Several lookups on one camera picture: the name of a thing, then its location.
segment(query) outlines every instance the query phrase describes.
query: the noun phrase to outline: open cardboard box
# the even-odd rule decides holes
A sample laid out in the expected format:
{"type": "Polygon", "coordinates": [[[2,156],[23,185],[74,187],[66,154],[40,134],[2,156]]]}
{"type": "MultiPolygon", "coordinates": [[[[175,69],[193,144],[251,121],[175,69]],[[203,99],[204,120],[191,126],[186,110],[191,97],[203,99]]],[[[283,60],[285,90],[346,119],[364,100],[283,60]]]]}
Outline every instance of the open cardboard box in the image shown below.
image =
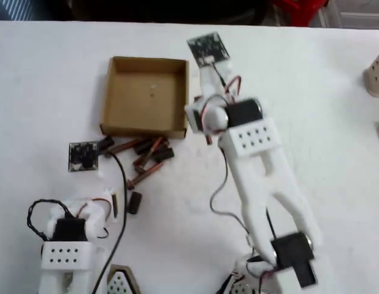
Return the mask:
{"type": "Polygon", "coordinates": [[[111,58],[100,127],[104,135],[185,138],[188,61],[111,58]]]}

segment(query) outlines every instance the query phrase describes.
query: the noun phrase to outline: wire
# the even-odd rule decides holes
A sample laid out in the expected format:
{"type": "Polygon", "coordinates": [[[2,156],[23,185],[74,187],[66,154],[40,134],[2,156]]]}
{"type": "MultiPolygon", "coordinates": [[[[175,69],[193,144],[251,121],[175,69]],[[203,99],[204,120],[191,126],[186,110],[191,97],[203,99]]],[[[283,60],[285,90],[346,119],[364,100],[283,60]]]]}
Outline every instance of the wire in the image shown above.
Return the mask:
{"type": "Polygon", "coordinates": [[[212,196],[210,197],[210,209],[212,210],[213,213],[215,213],[219,216],[233,217],[243,227],[243,229],[246,231],[246,233],[249,234],[248,229],[245,227],[245,225],[243,224],[243,222],[239,219],[239,217],[237,215],[235,215],[234,213],[232,213],[230,211],[218,211],[218,210],[215,210],[213,207],[213,201],[214,201],[215,196],[219,192],[221,192],[221,190],[223,189],[223,187],[226,184],[226,181],[228,180],[228,162],[226,160],[225,152],[221,148],[220,148],[220,151],[221,151],[221,153],[224,157],[224,160],[225,160],[225,179],[223,180],[222,184],[213,192],[212,196]]]}
{"type": "Polygon", "coordinates": [[[271,222],[271,218],[270,218],[270,214],[269,214],[268,209],[266,209],[266,217],[267,217],[267,221],[269,222],[271,233],[273,234],[274,239],[277,239],[277,235],[275,234],[274,226],[273,226],[273,223],[271,222]]]}
{"type": "Polygon", "coordinates": [[[272,269],[270,271],[264,271],[261,276],[259,277],[259,288],[258,288],[258,293],[262,293],[262,284],[263,284],[263,280],[266,276],[268,277],[271,277],[275,272],[277,271],[277,269],[272,269]]]}
{"type": "Polygon", "coordinates": [[[98,280],[94,286],[94,289],[93,291],[91,292],[91,294],[96,294],[97,293],[97,290],[98,290],[98,287],[99,287],[99,283],[101,283],[101,280],[102,278],[104,277],[104,273],[107,269],[107,267],[109,266],[109,263],[111,262],[113,256],[115,255],[115,252],[117,250],[117,247],[121,241],[121,238],[123,237],[123,234],[124,234],[124,231],[125,231],[125,228],[126,228],[126,224],[127,224],[127,200],[128,200],[128,191],[127,191],[127,179],[126,179],[126,173],[124,171],[124,168],[123,168],[123,165],[121,164],[119,158],[117,158],[116,154],[112,153],[112,152],[107,152],[108,154],[110,154],[117,162],[119,168],[120,168],[120,171],[121,171],[121,174],[123,175],[123,182],[124,182],[124,216],[123,216],[123,226],[121,228],[121,231],[117,237],[117,240],[116,240],[116,243],[115,245],[113,246],[113,249],[104,265],[104,267],[102,268],[102,271],[101,273],[99,274],[99,277],[98,277],[98,280]]]}
{"type": "Polygon", "coordinates": [[[79,209],[77,215],[75,216],[76,218],[79,218],[79,215],[80,213],[82,212],[82,210],[87,206],[87,202],[85,204],[82,205],[82,207],[79,209]]]}
{"type": "Polygon", "coordinates": [[[109,202],[108,200],[104,199],[104,198],[93,198],[91,199],[92,201],[103,201],[103,202],[106,202],[109,204],[109,212],[107,213],[106,215],[106,218],[105,218],[105,221],[108,219],[108,217],[110,216],[110,213],[112,212],[112,204],[111,202],[109,202]]]}
{"type": "Polygon", "coordinates": [[[74,216],[71,214],[71,212],[69,211],[68,207],[61,201],[59,200],[55,200],[55,199],[40,199],[40,200],[37,200],[35,202],[33,202],[33,204],[29,207],[29,211],[28,211],[28,217],[27,217],[27,225],[28,227],[34,232],[37,234],[37,236],[39,236],[43,241],[49,241],[49,238],[43,233],[43,232],[39,232],[36,227],[33,225],[33,223],[31,222],[31,216],[33,214],[33,210],[34,210],[34,207],[36,207],[37,204],[39,203],[54,203],[54,204],[58,204],[62,207],[62,209],[64,210],[64,217],[65,218],[74,218],[74,216]]]}
{"type": "MultiPolygon", "coordinates": [[[[253,257],[255,255],[255,248],[252,247],[252,254],[251,254],[251,257],[253,257]]],[[[250,263],[248,262],[248,260],[245,262],[245,268],[247,269],[248,273],[253,276],[255,279],[259,279],[260,276],[257,276],[255,275],[252,271],[250,271],[250,267],[249,267],[250,263]]]]}
{"type": "Polygon", "coordinates": [[[212,62],[212,67],[214,68],[214,70],[215,70],[215,72],[216,72],[216,74],[218,75],[218,77],[220,78],[220,81],[221,81],[221,84],[222,84],[222,87],[226,87],[226,83],[225,83],[225,80],[224,80],[224,78],[222,77],[222,75],[220,74],[220,72],[219,71],[217,71],[217,69],[216,69],[216,67],[215,67],[215,64],[214,64],[214,62],[212,62]]]}
{"type": "MultiPolygon", "coordinates": [[[[108,214],[106,215],[106,218],[105,218],[105,221],[108,219],[108,217],[110,216],[110,213],[112,212],[112,204],[111,202],[109,202],[108,200],[104,199],[104,198],[93,198],[91,199],[91,201],[104,201],[106,203],[109,204],[109,212],[108,214]]],[[[83,209],[87,206],[87,202],[85,204],[82,205],[82,207],[79,209],[77,215],[76,215],[76,218],[79,217],[80,213],[83,211],[83,209]]]]}
{"type": "Polygon", "coordinates": [[[229,93],[229,88],[233,85],[233,83],[237,81],[238,82],[238,85],[237,85],[237,95],[240,94],[240,89],[241,89],[241,76],[240,75],[236,75],[224,88],[224,92],[225,94],[229,93]]]}
{"type": "Polygon", "coordinates": [[[108,229],[107,229],[107,228],[104,228],[104,231],[106,232],[106,235],[103,236],[103,237],[97,237],[98,239],[106,239],[106,238],[109,237],[109,231],[108,231],[108,229]]]}

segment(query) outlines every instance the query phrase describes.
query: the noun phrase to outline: white tabletop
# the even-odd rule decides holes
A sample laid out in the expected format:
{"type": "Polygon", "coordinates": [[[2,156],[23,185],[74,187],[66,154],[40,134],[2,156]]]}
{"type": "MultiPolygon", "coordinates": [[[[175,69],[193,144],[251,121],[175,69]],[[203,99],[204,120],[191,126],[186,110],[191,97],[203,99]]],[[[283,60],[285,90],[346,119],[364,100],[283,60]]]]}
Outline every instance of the white tabletop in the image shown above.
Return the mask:
{"type": "MultiPolygon", "coordinates": [[[[77,22],[0,22],[0,293],[37,290],[42,242],[26,226],[34,200],[122,189],[114,161],[101,159],[100,173],[67,172],[69,142],[102,138],[109,58],[188,59],[194,97],[199,74],[186,39],[212,31],[242,92],[275,118],[342,290],[379,293],[379,99],[361,78],[379,54],[379,31],[77,22]]],[[[143,202],[113,261],[132,268],[142,293],[214,293],[248,252],[245,235],[209,211],[224,176],[218,148],[191,131],[173,145],[175,159],[139,185],[143,202]]],[[[134,158],[120,154],[130,178],[134,158]]],[[[240,211],[231,178],[216,206],[240,211]]],[[[47,210],[33,219],[41,229],[47,210]]],[[[119,228],[102,243],[109,250],[119,228]]]]}

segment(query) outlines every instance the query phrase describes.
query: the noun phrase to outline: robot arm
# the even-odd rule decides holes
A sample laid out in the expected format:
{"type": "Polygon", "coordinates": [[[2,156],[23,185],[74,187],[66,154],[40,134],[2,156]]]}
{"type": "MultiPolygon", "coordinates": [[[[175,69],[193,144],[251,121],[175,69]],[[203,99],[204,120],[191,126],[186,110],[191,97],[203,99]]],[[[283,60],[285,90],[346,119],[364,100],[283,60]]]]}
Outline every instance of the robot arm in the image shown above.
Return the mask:
{"type": "MultiPolygon", "coordinates": [[[[94,242],[104,228],[116,221],[115,194],[106,189],[99,198],[68,200],[63,204],[73,217],[65,218],[62,207],[50,211],[41,261],[39,294],[91,293],[107,260],[103,247],[94,242]]],[[[106,293],[107,272],[97,294],[106,293]]]]}
{"type": "Polygon", "coordinates": [[[240,268],[238,262],[234,272],[242,276],[234,283],[245,277],[249,284],[259,282],[253,290],[259,290],[263,282],[266,290],[281,294],[336,293],[320,229],[282,150],[273,119],[264,116],[257,99],[240,97],[239,88],[232,93],[222,87],[221,79],[231,73],[230,59],[217,33],[189,40],[188,44],[200,67],[203,93],[185,108],[189,123],[195,133],[219,136],[218,146],[226,156],[242,202],[248,239],[263,261],[258,268],[261,273],[272,273],[265,278],[255,276],[247,266],[243,269],[243,263],[240,268]],[[255,169],[256,157],[261,158],[265,175],[255,169]],[[269,197],[277,199],[292,215],[298,232],[269,239],[269,197]]]}

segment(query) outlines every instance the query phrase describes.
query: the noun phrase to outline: red object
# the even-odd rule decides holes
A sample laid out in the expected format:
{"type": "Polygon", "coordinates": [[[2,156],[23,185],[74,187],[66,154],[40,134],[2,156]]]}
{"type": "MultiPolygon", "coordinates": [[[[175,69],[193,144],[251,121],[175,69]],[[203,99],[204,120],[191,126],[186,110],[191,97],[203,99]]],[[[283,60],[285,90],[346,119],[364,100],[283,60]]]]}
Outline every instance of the red object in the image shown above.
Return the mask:
{"type": "Polygon", "coordinates": [[[316,12],[328,0],[271,0],[271,3],[290,14],[291,26],[308,26],[316,12]]]}

